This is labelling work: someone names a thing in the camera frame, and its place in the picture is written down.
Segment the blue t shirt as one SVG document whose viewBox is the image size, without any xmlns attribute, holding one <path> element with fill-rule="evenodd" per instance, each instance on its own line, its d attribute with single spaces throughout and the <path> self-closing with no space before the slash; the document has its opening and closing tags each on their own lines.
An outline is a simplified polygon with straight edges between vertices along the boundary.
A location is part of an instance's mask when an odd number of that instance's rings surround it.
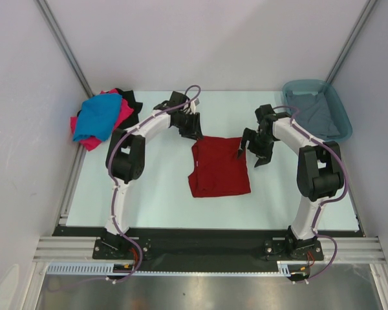
<svg viewBox="0 0 388 310">
<path fill-rule="evenodd" d="M 100 94 L 84 101 L 77 117 L 73 141 L 95 137 L 105 141 L 111 135 L 120 113 L 122 97 L 119 94 Z"/>
</svg>

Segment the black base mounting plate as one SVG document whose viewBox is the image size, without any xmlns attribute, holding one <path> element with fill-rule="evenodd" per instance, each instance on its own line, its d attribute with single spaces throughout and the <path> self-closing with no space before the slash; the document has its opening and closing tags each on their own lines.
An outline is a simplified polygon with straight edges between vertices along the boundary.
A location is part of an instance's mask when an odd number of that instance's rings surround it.
<svg viewBox="0 0 388 310">
<path fill-rule="evenodd" d="M 321 262 L 331 239 L 361 238 L 361 231 L 321 231 L 322 239 L 293 241 L 286 230 L 143 229 L 127 238 L 102 227 L 58 226 L 63 242 L 88 241 L 90 258 L 141 262 L 140 271 L 178 273 L 254 273 L 275 270 L 278 261 Z"/>
</svg>

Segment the teal plastic basket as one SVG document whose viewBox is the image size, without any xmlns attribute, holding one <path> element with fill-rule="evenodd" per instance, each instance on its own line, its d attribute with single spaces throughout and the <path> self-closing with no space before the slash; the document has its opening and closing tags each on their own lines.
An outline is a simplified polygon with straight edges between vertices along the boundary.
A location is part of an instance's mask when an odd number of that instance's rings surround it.
<svg viewBox="0 0 388 310">
<path fill-rule="evenodd" d="M 284 84 L 282 91 L 284 103 L 288 106 L 289 104 L 286 100 L 286 93 L 288 91 L 291 91 L 294 94 L 316 95 L 318 93 L 323 93 L 327 100 L 332 120 L 339 130 L 339 136 L 327 139 L 326 141 L 343 142 L 351 137 L 352 125 L 350 124 L 349 117 L 338 93 L 331 84 L 318 79 L 300 79 L 289 81 Z"/>
</svg>

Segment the red t shirt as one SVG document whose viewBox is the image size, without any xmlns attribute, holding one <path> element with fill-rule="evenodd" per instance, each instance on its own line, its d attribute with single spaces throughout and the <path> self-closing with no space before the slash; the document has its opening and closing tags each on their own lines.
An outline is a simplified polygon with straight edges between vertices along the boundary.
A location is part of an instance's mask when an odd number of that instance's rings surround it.
<svg viewBox="0 0 388 310">
<path fill-rule="evenodd" d="M 251 193 L 246 156 L 237 155 L 241 138 L 205 136 L 192 146 L 194 169 L 188 176 L 194 198 Z"/>
</svg>

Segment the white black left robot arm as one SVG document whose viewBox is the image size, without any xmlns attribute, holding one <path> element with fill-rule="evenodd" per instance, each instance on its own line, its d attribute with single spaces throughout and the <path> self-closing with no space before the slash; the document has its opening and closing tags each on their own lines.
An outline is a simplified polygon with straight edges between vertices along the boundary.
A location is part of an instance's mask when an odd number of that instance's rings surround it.
<svg viewBox="0 0 388 310">
<path fill-rule="evenodd" d="M 101 237 L 107 250 L 116 258 L 123 258 L 130 248 L 137 248 L 125 233 L 129 224 L 125 219 L 125 199 L 135 181 L 141 177 L 146 159 L 146 146 L 159 133 L 175 127 L 183 138 L 203 138 L 200 127 L 200 88 L 188 97 L 188 93 L 173 91 L 168 100 L 156 105 L 144 120 L 126 129 L 116 129 L 110 140 L 106 167 L 113 182 L 110 214 L 105 224 L 106 232 Z"/>
</svg>

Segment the right aluminium corner post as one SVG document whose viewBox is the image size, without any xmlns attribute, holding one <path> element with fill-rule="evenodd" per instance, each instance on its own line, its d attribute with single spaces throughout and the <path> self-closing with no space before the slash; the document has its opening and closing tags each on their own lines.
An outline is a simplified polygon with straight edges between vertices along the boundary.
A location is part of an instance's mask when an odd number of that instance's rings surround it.
<svg viewBox="0 0 388 310">
<path fill-rule="evenodd" d="M 326 82 L 333 84 L 336 80 L 340 70 L 342 69 L 345 61 L 347 60 L 352 48 L 354 47 L 356 41 L 361 35 L 363 29 L 368 23 L 370 17 L 372 16 L 375 8 L 380 3 L 379 0 L 368 0 L 366 1 L 364 7 L 361 10 L 359 17 L 357 18 L 352 30 L 349 33 L 348 38 L 346 39 L 342 49 L 340 50 L 338 57 L 333 64 L 329 74 L 327 75 Z"/>
</svg>

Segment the grey t shirt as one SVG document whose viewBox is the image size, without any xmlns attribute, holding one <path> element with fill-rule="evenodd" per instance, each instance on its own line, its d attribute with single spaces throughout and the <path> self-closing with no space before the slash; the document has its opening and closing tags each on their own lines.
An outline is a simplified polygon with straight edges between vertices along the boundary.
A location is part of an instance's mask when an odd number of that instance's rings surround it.
<svg viewBox="0 0 388 310">
<path fill-rule="evenodd" d="M 286 100 L 290 106 L 299 110 L 296 121 L 306 131 L 325 141 L 339 136 L 340 132 L 332 120 L 323 93 L 294 94 L 288 91 Z"/>
</svg>

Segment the black folded t shirt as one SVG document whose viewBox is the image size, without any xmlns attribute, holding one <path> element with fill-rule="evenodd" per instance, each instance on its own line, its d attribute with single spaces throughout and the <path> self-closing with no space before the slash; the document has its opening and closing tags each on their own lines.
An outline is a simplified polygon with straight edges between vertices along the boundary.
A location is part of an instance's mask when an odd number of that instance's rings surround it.
<svg viewBox="0 0 388 310">
<path fill-rule="evenodd" d="M 135 95 L 134 95 L 134 92 L 132 90 L 128 90 L 128 91 L 124 91 L 120 88 L 113 88 L 111 90 L 117 90 L 118 93 L 128 101 L 128 104 L 131 108 L 134 109 L 134 112 L 131 114 L 131 116 L 129 116 L 126 120 L 122 121 L 121 124 L 127 120 L 132 120 L 133 122 L 136 122 L 138 121 L 138 114 L 140 113 L 141 109 L 142 109 L 142 103 L 141 102 L 137 102 L 136 99 L 135 99 Z"/>
</svg>

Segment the left aluminium corner post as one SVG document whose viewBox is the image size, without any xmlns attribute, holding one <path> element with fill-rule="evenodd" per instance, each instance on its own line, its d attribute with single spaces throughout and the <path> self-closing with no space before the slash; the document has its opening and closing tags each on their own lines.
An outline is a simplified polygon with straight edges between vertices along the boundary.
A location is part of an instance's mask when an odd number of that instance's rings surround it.
<svg viewBox="0 0 388 310">
<path fill-rule="evenodd" d="M 81 69 L 80 64 L 76 59 L 76 56 L 74 55 L 74 52 L 72 51 L 69 42 L 67 41 L 67 38 L 65 37 L 65 34 L 63 33 L 54 13 L 52 12 L 48 1 L 34 0 L 34 3 L 43 16 L 43 19 L 45 20 L 51 34 L 53 35 L 55 41 L 62 51 L 62 54 L 67 60 L 67 63 L 74 72 L 74 75 L 76 76 L 76 79 L 78 80 L 82 90 L 88 98 L 93 97 L 94 94 L 91 86 L 89 85 L 89 82 L 87 81 L 87 78 L 85 77 L 85 74 L 83 73 L 83 70 Z"/>
</svg>

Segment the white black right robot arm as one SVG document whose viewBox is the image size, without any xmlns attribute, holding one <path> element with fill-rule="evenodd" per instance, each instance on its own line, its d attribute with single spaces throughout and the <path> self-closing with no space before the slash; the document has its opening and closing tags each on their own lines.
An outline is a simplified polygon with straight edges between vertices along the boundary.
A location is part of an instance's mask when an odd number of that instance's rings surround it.
<svg viewBox="0 0 388 310">
<path fill-rule="evenodd" d="M 297 187 L 301 200 L 296 217 L 288 227 L 285 240 L 276 249 L 266 245 L 268 259 L 305 259 L 316 249 L 318 223 L 328 203 L 342 200 L 336 193 L 348 191 L 347 172 L 341 160 L 340 146 L 335 141 L 318 140 L 297 124 L 295 116 L 279 112 L 270 104 L 255 110 L 258 128 L 244 129 L 237 154 L 249 150 L 257 158 L 256 167 L 271 162 L 274 144 L 282 141 L 297 155 Z"/>
</svg>

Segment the aluminium corner post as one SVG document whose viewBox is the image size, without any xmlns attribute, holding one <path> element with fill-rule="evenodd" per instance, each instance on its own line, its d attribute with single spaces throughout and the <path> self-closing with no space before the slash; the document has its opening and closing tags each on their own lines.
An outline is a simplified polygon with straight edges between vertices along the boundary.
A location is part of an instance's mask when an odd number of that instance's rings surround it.
<svg viewBox="0 0 388 310">
<path fill-rule="evenodd" d="M 94 94 L 91 86 L 89 85 L 89 82 L 87 81 L 87 78 L 85 77 L 85 74 L 83 73 L 83 70 L 81 69 L 80 64 L 76 59 L 76 56 L 74 55 L 74 52 L 72 51 L 69 42 L 67 41 L 67 38 L 65 37 L 65 34 L 63 33 L 54 13 L 52 12 L 48 1 L 34 0 L 34 3 L 43 16 L 43 19 L 45 20 L 51 34 L 53 35 L 55 41 L 62 51 L 62 54 L 67 60 L 67 63 L 74 72 L 74 75 L 76 76 L 76 79 L 78 80 L 82 90 L 88 98 L 93 97 Z"/>
<path fill-rule="evenodd" d="M 346 39 L 342 49 L 340 50 L 338 57 L 333 64 L 329 74 L 327 75 L 326 82 L 333 84 L 336 80 L 340 70 L 342 69 L 345 61 L 347 60 L 352 48 L 354 47 L 356 41 L 361 35 L 363 29 L 368 23 L 370 17 L 372 16 L 375 8 L 380 3 L 379 0 L 368 0 L 366 1 L 364 7 L 361 10 L 359 17 L 357 18 L 352 30 L 349 33 L 348 38 Z"/>
</svg>

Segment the aluminium front frame rail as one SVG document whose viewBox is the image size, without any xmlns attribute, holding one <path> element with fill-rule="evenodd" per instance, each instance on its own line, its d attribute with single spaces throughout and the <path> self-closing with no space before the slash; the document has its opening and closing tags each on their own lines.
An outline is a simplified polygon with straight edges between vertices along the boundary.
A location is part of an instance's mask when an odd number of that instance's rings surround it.
<svg viewBox="0 0 388 310">
<path fill-rule="evenodd" d="M 382 246 L 375 238 L 336 238 L 338 250 L 334 262 L 341 264 L 385 264 Z M 112 247 L 97 237 L 49 236 L 39 239 L 33 256 L 34 262 L 90 262 L 95 255 L 101 261 L 110 261 Z"/>
</svg>

